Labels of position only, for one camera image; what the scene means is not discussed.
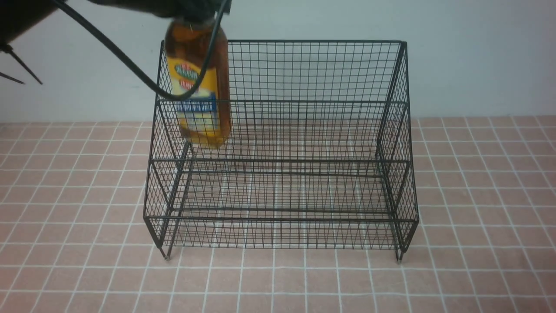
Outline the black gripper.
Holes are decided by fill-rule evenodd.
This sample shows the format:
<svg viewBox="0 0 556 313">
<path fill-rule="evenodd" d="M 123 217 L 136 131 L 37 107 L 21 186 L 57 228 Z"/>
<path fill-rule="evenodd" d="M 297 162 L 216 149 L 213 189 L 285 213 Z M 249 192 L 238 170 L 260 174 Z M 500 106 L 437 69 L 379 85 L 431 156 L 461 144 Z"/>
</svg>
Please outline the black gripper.
<svg viewBox="0 0 556 313">
<path fill-rule="evenodd" d="M 91 0 L 90 2 L 193 23 L 213 19 L 221 8 L 224 8 L 224 14 L 229 14 L 231 10 L 230 0 Z"/>
</svg>

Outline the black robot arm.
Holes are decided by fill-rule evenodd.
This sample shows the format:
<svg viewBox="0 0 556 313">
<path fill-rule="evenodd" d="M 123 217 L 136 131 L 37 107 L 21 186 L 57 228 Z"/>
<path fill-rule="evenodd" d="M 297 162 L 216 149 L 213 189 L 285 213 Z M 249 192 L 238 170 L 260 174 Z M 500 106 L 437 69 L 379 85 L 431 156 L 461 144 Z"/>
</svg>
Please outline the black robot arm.
<svg viewBox="0 0 556 313">
<path fill-rule="evenodd" d="M 91 3 L 191 22 L 210 19 L 220 9 L 229 14 L 231 9 L 230 0 L 92 0 Z M 2 0 L 1 42 L 12 42 L 66 4 L 66 0 Z"/>
</svg>

